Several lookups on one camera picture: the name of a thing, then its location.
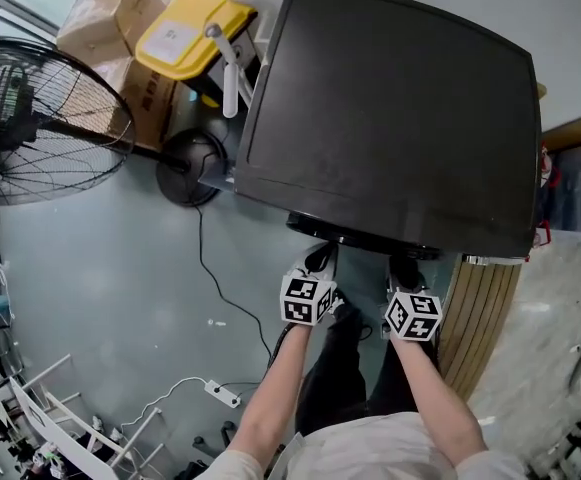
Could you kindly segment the black washing machine door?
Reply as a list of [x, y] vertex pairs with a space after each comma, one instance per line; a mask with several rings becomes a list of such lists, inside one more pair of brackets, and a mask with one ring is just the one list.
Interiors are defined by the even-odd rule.
[[295, 232], [321, 240], [384, 255], [403, 256], [423, 261], [434, 261], [442, 255], [439, 249], [433, 247], [337, 226], [300, 213], [290, 212], [286, 226]]

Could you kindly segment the person's black trousers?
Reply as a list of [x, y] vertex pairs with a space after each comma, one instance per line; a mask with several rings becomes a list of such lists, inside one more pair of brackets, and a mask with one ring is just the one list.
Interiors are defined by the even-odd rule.
[[321, 353], [304, 378], [295, 413], [295, 430], [304, 436], [366, 417], [418, 411], [391, 344], [372, 393], [366, 393], [359, 367], [360, 315], [360, 309], [346, 308], [341, 317], [334, 318]]

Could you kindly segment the clear plastic sheet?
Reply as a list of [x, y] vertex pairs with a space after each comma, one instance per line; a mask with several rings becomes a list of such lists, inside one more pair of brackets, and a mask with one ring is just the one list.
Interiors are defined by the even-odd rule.
[[581, 242], [554, 240], [521, 270], [510, 312], [469, 406], [487, 445], [537, 474], [559, 455], [581, 419], [569, 386], [581, 357]]

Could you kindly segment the white power strip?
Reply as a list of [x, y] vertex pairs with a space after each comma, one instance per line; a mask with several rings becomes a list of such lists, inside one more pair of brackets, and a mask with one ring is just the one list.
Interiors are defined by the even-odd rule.
[[216, 400], [230, 408], [237, 408], [241, 405], [241, 396], [230, 391], [226, 386], [214, 380], [205, 382], [204, 390]]

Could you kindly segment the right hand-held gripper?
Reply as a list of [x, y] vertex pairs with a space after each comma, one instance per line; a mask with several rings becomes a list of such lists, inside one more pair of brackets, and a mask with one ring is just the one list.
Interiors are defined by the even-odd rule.
[[406, 341], [430, 341], [443, 318], [442, 305], [428, 289], [424, 275], [417, 267], [409, 273], [409, 292], [398, 291], [399, 258], [390, 256], [386, 267], [386, 295], [392, 296], [384, 319], [392, 333]]

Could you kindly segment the white water tap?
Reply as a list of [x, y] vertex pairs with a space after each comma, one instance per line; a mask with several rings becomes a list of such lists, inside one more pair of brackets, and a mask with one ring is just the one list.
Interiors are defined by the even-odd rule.
[[235, 50], [217, 23], [206, 26], [205, 36], [214, 41], [225, 61], [222, 111], [225, 118], [231, 119], [239, 108], [241, 67]]

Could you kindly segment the person's black shoe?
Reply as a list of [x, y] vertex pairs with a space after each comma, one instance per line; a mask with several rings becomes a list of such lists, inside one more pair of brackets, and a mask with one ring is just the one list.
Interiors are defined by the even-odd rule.
[[[349, 299], [343, 293], [343, 291], [339, 288], [336, 288], [333, 292], [333, 300], [332, 300], [331, 307], [328, 310], [328, 312], [335, 319], [337, 319], [344, 314], [344, 310], [346, 308], [348, 308], [348, 309], [352, 308], [352, 309], [359, 311], [358, 308], [356, 308], [355, 306], [352, 305], [352, 303], [349, 301]], [[360, 317], [361, 317], [360, 340], [365, 341], [372, 336], [373, 329], [372, 329], [372, 326], [366, 322], [363, 315], [360, 315]]]

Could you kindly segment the wooden slat platform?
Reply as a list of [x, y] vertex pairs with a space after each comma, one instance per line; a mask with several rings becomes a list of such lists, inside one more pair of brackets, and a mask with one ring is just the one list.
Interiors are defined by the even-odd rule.
[[522, 265], [455, 262], [438, 341], [440, 372], [468, 400], [509, 315]]

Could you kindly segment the yellow lidded bin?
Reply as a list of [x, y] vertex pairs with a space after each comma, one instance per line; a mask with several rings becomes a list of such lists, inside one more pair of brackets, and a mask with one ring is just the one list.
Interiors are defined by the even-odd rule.
[[217, 23], [241, 67], [238, 113], [249, 109], [261, 68], [248, 29], [258, 12], [233, 0], [173, 0], [139, 39], [136, 59], [159, 74], [186, 84], [222, 110], [225, 61], [214, 41], [205, 36]]

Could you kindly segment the person's left forearm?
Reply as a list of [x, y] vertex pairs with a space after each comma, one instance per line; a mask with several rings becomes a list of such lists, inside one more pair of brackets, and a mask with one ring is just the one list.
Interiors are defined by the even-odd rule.
[[294, 414], [311, 332], [312, 327], [305, 325], [288, 331], [228, 447], [250, 455], [263, 470], [269, 466]]

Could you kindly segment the white table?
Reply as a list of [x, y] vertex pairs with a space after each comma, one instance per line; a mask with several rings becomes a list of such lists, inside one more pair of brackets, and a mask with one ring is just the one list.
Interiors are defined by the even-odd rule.
[[[21, 385], [12, 375], [9, 378], [10, 390], [16, 397], [19, 407], [23, 410], [24, 415], [29, 425], [39, 434], [46, 442], [55, 445], [58, 452], [79, 468], [85, 475], [93, 480], [120, 480], [116, 470], [121, 463], [131, 454], [129, 461], [132, 463], [134, 470], [129, 474], [127, 480], [136, 480], [142, 475], [142, 471], [151, 466], [152, 461], [165, 449], [165, 444], [160, 443], [145, 460], [141, 463], [136, 462], [139, 456], [138, 449], [135, 447], [136, 441], [141, 434], [146, 430], [149, 423], [159, 416], [162, 411], [158, 407], [154, 407], [152, 412], [148, 415], [136, 432], [127, 440], [124, 446], [114, 443], [110, 438], [106, 437], [102, 432], [95, 430], [91, 425], [85, 422], [82, 418], [71, 411], [62, 401], [57, 399], [49, 391], [43, 391], [49, 406], [47, 409], [41, 408], [28, 395], [28, 392], [34, 385], [39, 384], [45, 377], [50, 375], [54, 370], [59, 368], [66, 362], [71, 360], [71, 355], [66, 354], [64, 357], [56, 361], [54, 364], [31, 378], [25, 384]], [[48, 413], [53, 409], [60, 411], [63, 414], [63, 419], [72, 422], [84, 430], [89, 436], [90, 440], [86, 447], [79, 445], [61, 426], [59, 420], [53, 420]], [[95, 442], [100, 442], [108, 446], [113, 451], [113, 457], [109, 462], [104, 462], [97, 458], [92, 452], [92, 447]]]

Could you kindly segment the black washing machine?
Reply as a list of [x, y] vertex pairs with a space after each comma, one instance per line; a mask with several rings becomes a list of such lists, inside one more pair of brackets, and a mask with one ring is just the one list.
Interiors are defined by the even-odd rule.
[[541, 119], [531, 55], [413, 0], [283, 0], [238, 195], [390, 241], [522, 258]]

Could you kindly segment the flat-topped brown cardboard box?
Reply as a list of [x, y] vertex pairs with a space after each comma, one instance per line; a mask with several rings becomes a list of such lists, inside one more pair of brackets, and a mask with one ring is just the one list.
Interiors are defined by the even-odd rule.
[[56, 37], [57, 48], [89, 66], [132, 57], [161, 0], [76, 0]]

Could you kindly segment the person's white shirt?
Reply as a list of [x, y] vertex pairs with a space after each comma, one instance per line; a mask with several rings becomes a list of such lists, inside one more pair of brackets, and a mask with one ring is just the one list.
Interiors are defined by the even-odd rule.
[[258, 462], [225, 451], [197, 480], [526, 480], [514, 457], [479, 452], [453, 466], [435, 447], [419, 414], [366, 417], [297, 434], [268, 478]]

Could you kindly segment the person's right forearm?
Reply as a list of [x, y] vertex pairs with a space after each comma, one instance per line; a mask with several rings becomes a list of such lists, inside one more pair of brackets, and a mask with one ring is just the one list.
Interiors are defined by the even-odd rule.
[[394, 333], [390, 340], [436, 448], [453, 466], [486, 451], [477, 419], [466, 403], [444, 382], [421, 345], [402, 340]]

